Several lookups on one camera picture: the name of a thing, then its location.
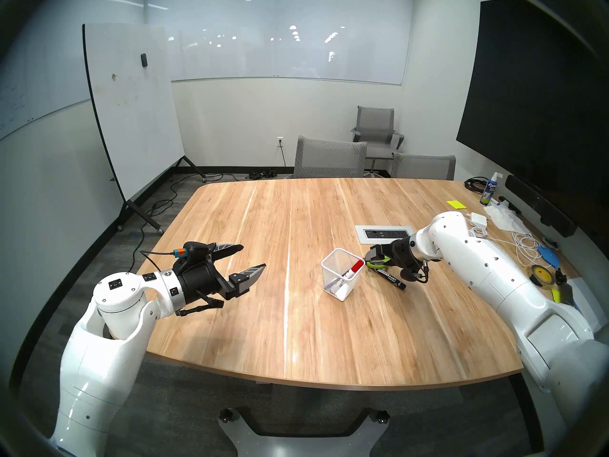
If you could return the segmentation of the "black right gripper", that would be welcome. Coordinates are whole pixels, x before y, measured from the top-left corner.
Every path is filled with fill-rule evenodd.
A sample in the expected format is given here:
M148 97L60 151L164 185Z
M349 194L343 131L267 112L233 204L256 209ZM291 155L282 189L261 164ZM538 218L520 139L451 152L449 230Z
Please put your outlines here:
M389 266L404 270L419 270L419 259L412 253L409 238L396 239L391 244L377 244L370 249L370 259L389 258ZM367 261L367 267L374 270L387 269L385 263Z

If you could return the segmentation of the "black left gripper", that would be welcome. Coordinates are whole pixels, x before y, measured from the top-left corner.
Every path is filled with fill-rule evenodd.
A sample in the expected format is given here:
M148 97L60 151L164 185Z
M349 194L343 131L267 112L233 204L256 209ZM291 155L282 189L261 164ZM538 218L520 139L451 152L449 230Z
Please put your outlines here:
M258 281L266 264L248 268L240 273L229 275L224 279L214 266L214 262L231 257L242 251L241 244L210 244L210 259L198 262L177 260L174 273L178 278L186 304L205 298L209 294L221 293L224 298L238 298L250 291Z

